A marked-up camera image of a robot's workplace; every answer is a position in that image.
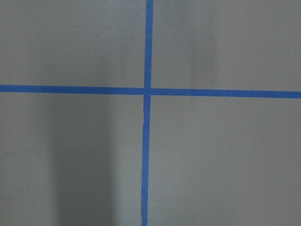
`gray painted surface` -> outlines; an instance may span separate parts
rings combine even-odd
[[[298,0],[155,1],[155,88],[301,90]]]
[[[150,226],[298,226],[301,100],[153,97]]]
[[[0,2],[0,84],[142,87],[145,1]],[[153,87],[301,90],[297,0],[155,1]],[[0,93],[0,225],[140,225],[143,97]],[[152,97],[150,226],[299,226],[300,100]]]
[[[143,0],[0,2],[0,83],[143,87]]]
[[[1,226],[138,226],[143,97],[0,93]]]

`blue painter's tape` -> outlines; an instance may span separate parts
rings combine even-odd
[[[142,184],[141,184],[141,216],[142,226],[147,226],[148,219],[148,191],[149,191],[149,155],[150,155],[150,121],[151,96],[144,95],[143,112],[143,140],[142,140]]]
[[[141,183],[142,226],[147,226],[148,224],[152,23],[153,23],[153,0],[146,0],[145,50],[144,50],[145,51],[144,53],[144,99],[143,99],[144,122],[143,122],[143,140],[142,140],[142,183]]]
[[[143,95],[144,88],[0,85],[0,92]]]
[[[260,98],[301,98],[296,91],[260,91],[226,89],[155,89],[150,91],[156,96],[191,96],[191,97],[260,97]]]
[[[151,58],[152,58],[152,22],[153,0],[146,1],[145,18],[145,52],[144,52],[144,88],[151,88]]]

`horizontal blue tape strip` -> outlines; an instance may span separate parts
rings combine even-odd
[[[144,95],[144,88],[0,85],[0,92]],[[155,96],[301,98],[298,91],[151,88]]]
[[[265,98],[301,98],[296,91],[260,91],[227,89],[156,89],[151,95],[156,96],[192,96],[192,97],[265,97]]]
[[[0,85],[0,92],[143,95],[144,88]]]

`vertical blue tape strip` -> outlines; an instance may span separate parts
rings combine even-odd
[[[144,55],[144,99],[143,99],[143,141],[142,141],[142,184],[141,216],[142,226],[148,223],[149,153],[151,121],[151,58],[152,58],[153,0],[146,0],[145,55]]]

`blue tape cross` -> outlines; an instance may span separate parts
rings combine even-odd
[[[297,91],[151,88],[153,0],[146,0],[144,88],[0,85],[0,92],[143,95],[142,226],[148,224],[151,96],[299,98]]]

